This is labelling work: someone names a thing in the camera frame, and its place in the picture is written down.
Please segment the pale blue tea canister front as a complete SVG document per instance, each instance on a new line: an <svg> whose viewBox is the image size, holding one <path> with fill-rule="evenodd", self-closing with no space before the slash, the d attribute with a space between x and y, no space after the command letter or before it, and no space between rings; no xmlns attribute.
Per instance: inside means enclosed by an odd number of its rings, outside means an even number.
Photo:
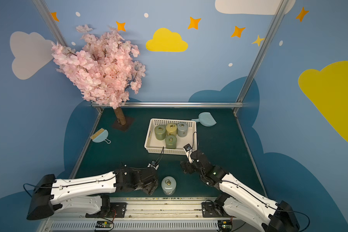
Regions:
<svg viewBox="0 0 348 232"><path fill-rule="evenodd" d="M173 177L165 177L161 182L161 188L166 195L173 195L177 188L177 182Z"/></svg>

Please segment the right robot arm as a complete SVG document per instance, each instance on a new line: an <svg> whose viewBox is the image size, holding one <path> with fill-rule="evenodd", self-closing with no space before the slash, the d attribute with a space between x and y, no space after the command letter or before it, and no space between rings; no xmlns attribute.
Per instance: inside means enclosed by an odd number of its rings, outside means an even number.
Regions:
<svg viewBox="0 0 348 232"><path fill-rule="evenodd" d="M186 162L181 167L186 174L198 173L203 183L221 191L215 200L219 211L239 218L260 232L298 232L300 225L296 212L281 201L277 203L249 188L230 172L212 165L207 156L194 151L190 145L184 147Z"/></svg>

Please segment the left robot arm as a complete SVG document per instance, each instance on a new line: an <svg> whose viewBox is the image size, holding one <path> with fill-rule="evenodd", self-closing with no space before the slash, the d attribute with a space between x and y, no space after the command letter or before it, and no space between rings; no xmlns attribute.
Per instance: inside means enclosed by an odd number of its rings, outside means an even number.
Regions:
<svg viewBox="0 0 348 232"><path fill-rule="evenodd" d="M34 186L27 220L48 218L55 213L86 213L105 217L111 212L108 195L141 190L152 195L158 187L157 168L121 169L78 179L57 179L45 175Z"/></svg>

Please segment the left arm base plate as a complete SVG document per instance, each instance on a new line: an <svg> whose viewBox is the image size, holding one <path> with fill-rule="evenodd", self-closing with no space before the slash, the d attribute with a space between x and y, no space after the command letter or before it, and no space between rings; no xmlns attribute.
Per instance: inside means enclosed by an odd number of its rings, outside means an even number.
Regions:
<svg viewBox="0 0 348 232"><path fill-rule="evenodd" d="M86 214L86 218L124 218L127 203L102 203L101 210L95 214Z"/></svg>

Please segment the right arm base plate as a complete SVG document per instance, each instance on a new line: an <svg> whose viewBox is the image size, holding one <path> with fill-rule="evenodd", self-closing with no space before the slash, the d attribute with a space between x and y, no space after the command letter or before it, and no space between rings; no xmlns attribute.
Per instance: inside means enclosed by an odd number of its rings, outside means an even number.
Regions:
<svg viewBox="0 0 348 232"><path fill-rule="evenodd" d="M222 206L220 204L217 204L213 201L205 201L201 203L201 207L202 207L202 214L203 214L203 218L207 217L207 218L237 218L240 219L239 216L237 215L230 215L229 213L231 213L231 206L230 204L226 204L224 203Z"/></svg>

